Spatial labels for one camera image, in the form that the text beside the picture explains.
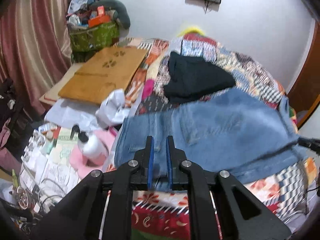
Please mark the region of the pink cloth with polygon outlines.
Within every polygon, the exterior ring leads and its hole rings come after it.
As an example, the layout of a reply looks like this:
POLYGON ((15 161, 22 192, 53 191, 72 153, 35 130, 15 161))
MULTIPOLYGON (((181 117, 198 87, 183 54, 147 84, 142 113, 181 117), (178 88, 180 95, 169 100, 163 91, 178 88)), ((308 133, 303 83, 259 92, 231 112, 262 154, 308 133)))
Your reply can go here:
POLYGON ((80 179, 84 179, 93 170, 107 171, 103 165, 105 161, 111 160, 115 138, 116 136, 107 130, 78 133, 77 144, 71 151, 69 163, 80 179))

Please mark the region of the white pump bottle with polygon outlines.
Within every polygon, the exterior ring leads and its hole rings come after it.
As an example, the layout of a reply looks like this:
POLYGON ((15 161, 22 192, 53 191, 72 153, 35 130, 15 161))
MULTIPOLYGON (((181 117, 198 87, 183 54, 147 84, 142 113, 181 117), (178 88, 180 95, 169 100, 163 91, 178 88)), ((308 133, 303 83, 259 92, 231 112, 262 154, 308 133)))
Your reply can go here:
POLYGON ((81 131, 78 133, 78 148, 89 159, 97 159, 107 154, 107 148, 103 142, 93 133, 81 131))

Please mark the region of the blue denim jeans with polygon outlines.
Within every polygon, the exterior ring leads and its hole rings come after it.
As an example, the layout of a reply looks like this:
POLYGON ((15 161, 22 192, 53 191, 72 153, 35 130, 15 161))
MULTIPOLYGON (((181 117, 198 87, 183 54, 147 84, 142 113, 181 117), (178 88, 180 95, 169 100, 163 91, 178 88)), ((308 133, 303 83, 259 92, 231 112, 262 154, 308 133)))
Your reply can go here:
POLYGON ((229 171, 247 184, 272 176, 307 158, 282 97, 277 109, 232 88, 208 101, 126 118, 117 140, 116 167, 131 160, 154 138, 154 178, 167 175, 166 140, 204 170, 229 171))

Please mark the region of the patchwork patterned quilt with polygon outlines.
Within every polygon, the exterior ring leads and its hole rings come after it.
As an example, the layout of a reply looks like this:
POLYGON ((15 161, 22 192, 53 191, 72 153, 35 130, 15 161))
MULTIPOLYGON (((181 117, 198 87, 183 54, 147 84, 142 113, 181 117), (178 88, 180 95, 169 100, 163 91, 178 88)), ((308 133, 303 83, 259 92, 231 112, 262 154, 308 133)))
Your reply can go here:
POLYGON ((260 63, 211 38, 165 44, 148 68, 151 94, 126 118, 114 143, 116 167, 154 139, 152 186, 133 194, 133 239, 189 239, 186 192, 169 188, 167 137, 204 170, 226 170, 282 222, 306 217, 315 164, 297 145, 295 113, 260 63))

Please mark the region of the yellow foam headboard rail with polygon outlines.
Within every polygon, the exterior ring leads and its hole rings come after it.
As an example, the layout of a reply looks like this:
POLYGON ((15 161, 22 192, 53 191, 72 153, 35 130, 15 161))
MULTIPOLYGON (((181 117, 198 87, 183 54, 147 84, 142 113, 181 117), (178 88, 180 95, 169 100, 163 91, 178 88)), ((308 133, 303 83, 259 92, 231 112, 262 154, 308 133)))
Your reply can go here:
POLYGON ((205 35, 204 31, 201 28, 199 28, 198 26, 190 26, 190 27, 187 27, 184 30, 180 31, 178 36, 184 36, 184 35, 188 35, 188 34, 197 34, 197 35, 201 35, 201 36, 205 35))

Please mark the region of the grey plush pillow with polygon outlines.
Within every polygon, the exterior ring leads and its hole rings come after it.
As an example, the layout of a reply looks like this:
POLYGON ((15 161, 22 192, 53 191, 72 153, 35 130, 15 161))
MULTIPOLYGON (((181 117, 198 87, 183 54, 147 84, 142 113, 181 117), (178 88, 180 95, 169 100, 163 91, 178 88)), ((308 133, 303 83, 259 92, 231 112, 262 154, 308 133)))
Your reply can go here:
POLYGON ((88 8, 96 10, 99 6, 103 6, 106 12, 113 11, 112 20, 116 21, 123 29, 130 28, 131 21, 123 3, 118 0, 99 0, 89 5, 88 8))

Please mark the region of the wooden lap desk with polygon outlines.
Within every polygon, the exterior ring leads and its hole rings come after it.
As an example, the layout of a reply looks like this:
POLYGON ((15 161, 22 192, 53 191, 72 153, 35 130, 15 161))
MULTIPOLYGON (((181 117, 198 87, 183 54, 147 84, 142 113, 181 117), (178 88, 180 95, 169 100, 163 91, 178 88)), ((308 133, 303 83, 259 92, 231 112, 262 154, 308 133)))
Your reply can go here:
POLYGON ((100 105, 112 91, 128 87, 147 53, 136 47, 104 48, 74 73, 58 96, 100 105))

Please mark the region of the folded black pants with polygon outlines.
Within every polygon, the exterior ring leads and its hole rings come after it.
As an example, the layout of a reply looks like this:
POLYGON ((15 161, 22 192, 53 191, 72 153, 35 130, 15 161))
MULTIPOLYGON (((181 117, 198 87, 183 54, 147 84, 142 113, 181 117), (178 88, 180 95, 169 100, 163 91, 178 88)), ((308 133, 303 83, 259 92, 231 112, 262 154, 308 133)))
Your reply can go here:
POLYGON ((202 57, 182 56, 173 51, 170 53, 168 70, 170 81, 163 89, 170 103, 196 101, 236 85, 229 72, 202 57))

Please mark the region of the green storage basket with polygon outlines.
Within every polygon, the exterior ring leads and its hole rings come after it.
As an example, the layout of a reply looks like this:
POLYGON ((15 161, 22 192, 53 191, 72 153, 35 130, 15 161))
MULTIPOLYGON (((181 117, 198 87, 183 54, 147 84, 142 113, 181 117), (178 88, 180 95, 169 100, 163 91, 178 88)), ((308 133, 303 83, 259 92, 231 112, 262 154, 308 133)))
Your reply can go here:
POLYGON ((83 30, 71 29, 69 36, 73 52, 101 50, 119 41, 119 28, 115 22, 108 22, 83 30))

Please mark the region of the striped red gold curtain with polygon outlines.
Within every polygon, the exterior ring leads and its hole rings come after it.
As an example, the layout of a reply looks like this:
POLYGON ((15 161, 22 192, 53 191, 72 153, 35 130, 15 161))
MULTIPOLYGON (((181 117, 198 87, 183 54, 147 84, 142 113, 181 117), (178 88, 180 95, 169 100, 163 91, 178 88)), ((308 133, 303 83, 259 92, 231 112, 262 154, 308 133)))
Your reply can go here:
POLYGON ((1 0, 1 80, 12 79, 32 119, 40 97, 71 66, 66 14, 71 0, 1 0))

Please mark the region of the wooden wardrobe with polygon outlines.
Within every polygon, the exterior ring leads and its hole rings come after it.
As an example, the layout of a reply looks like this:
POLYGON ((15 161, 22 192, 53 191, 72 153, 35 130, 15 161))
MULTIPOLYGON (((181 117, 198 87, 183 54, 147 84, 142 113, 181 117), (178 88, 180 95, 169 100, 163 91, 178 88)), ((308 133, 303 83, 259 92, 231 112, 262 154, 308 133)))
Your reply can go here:
POLYGON ((311 46, 302 70, 289 91, 290 106, 296 112, 300 128, 319 106, 319 23, 315 24, 311 46))

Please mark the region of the orange box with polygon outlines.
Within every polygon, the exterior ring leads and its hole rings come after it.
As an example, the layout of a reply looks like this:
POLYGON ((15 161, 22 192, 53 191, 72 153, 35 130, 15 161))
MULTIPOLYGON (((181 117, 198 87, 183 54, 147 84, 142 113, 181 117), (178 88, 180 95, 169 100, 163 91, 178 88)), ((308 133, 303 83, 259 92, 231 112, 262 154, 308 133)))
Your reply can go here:
POLYGON ((111 22, 111 18, 108 15, 99 15, 97 17, 94 18, 90 18, 88 20, 88 27, 92 28, 95 27, 97 25, 103 24, 103 23, 108 23, 111 22))

